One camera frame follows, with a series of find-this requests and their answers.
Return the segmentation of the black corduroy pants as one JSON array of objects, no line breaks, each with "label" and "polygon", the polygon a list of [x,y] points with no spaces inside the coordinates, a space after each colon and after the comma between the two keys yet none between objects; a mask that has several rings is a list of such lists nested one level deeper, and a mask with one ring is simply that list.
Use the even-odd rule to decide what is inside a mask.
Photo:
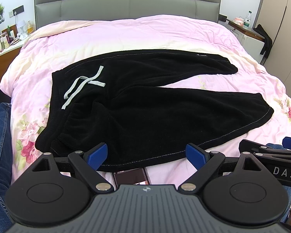
[{"label": "black corduroy pants", "polygon": [[184,158],[188,143],[222,145],[267,123],[273,108],[259,93],[170,85],[237,72],[225,57],[182,50],[129,50],[78,61],[52,74],[49,118],[36,149],[65,157],[106,143],[99,170],[115,172]]}]

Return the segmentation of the black smartphone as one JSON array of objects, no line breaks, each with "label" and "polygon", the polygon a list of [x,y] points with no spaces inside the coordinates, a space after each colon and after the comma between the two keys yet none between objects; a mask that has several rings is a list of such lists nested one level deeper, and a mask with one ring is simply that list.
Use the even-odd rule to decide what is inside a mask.
[{"label": "black smartphone", "polygon": [[112,174],[115,188],[120,185],[150,185],[150,179],[144,168],[118,171]]}]

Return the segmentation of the blue jeans leg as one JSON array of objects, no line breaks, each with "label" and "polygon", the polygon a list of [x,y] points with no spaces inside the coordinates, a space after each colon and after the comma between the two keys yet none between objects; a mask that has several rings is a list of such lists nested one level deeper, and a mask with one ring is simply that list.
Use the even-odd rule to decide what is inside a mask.
[{"label": "blue jeans leg", "polygon": [[12,222],[9,218],[4,197],[12,178],[12,145],[10,130],[11,105],[0,104],[0,232],[6,232]]}]

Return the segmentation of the pink floral duvet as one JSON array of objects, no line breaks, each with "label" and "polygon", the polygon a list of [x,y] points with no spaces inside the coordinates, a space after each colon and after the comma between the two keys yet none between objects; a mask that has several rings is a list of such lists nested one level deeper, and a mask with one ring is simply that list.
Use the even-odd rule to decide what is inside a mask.
[{"label": "pink floral duvet", "polygon": [[291,98],[223,26],[181,16],[63,21],[38,29],[2,77],[12,179],[43,153],[108,145],[100,167],[153,184],[194,173],[187,143],[238,156],[243,139],[291,136]]}]

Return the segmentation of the black garment on door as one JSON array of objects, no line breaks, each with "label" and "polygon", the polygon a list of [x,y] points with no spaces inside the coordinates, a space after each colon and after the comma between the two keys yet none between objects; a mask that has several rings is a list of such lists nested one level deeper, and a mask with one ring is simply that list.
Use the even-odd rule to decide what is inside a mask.
[{"label": "black garment on door", "polygon": [[268,59],[272,46],[273,46],[273,41],[272,38],[269,36],[269,34],[264,30],[261,24],[258,24],[257,27],[253,29],[256,33],[260,34],[261,36],[264,37],[264,45],[263,48],[260,52],[260,54],[265,58]]}]

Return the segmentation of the right bedside table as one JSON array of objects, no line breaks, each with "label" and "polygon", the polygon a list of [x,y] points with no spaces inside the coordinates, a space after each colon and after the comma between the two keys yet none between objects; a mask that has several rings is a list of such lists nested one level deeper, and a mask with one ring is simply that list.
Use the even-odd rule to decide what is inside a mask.
[{"label": "right bedside table", "polygon": [[236,36],[245,51],[260,63],[264,56],[261,54],[262,48],[264,47],[264,37],[250,29],[235,24],[229,19],[227,22],[227,28]]}]

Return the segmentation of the beige wardrobe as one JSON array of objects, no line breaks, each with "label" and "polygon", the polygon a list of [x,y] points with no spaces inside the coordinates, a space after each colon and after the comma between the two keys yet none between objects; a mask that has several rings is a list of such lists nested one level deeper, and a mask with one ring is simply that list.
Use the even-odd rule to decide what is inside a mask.
[{"label": "beige wardrobe", "polygon": [[256,23],[273,40],[264,66],[284,83],[291,97],[291,0],[263,0]]}]

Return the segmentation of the clear water bottle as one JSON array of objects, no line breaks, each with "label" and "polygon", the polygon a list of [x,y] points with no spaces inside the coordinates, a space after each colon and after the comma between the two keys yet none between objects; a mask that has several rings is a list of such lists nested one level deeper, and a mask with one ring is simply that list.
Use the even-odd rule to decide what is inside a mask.
[{"label": "clear water bottle", "polygon": [[251,16],[252,16],[252,12],[249,10],[244,19],[244,23],[243,23],[244,28],[249,28],[250,23],[251,23]]}]

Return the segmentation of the left wooden nightstand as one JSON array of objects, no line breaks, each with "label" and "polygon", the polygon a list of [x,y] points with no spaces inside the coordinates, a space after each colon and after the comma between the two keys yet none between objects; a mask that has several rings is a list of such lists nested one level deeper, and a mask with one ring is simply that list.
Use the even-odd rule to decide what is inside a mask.
[{"label": "left wooden nightstand", "polygon": [[7,71],[9,65],[12,63],[12,61],[19,55],[20,50],[25,43],[26,39],[19,41],[18,43],[8,47],[7,49],[4,49],[0,53],[0,82]]}]

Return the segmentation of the white desk lamp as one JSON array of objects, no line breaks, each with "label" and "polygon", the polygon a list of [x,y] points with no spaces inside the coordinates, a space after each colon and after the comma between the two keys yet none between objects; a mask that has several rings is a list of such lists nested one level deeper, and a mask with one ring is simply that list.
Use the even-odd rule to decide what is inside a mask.
[{"label": "white desk lamp", "polygon": [[24,30],[25,26],[26,26],[26,22],[24,20],[19,21],[17,23],[17,29],[20,29],[20,33],[19,33],[19,39],[20,40],[23,40],[23,39],[26,38],[26,33],[25,33],[25,30]]}]

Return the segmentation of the grey padded headboard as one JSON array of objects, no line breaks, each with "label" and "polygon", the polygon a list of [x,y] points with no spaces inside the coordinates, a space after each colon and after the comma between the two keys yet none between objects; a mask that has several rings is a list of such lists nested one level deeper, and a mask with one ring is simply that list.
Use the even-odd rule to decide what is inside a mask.
[{"label": "grey padded headboard", "polygon": [[221,0],[34,0],[37,28],[69,20],[113,21],[176,15],[217,22]]}]

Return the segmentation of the small potted plant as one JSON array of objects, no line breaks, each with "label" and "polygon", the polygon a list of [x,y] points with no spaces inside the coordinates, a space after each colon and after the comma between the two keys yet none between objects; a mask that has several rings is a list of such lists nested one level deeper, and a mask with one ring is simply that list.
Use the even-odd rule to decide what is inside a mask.
[{"label": "small potted plant", "polygon": [[4,6],[2,5],[2,3],[0,3],[0,24],[2,22],[4,22],[4,16],[3,16],[3,14],[4,14]]}]

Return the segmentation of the black wall switch panel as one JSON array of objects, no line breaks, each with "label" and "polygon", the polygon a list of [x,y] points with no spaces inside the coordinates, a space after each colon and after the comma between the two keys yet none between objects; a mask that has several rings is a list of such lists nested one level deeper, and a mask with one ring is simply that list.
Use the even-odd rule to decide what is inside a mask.
[{"label": "black wall switch panel", "polygon": [[16,9],[13,9],[13,16],[16,16],[20,13],[24,12],[24,6],[21,5],[19,7],[17,7]]}]

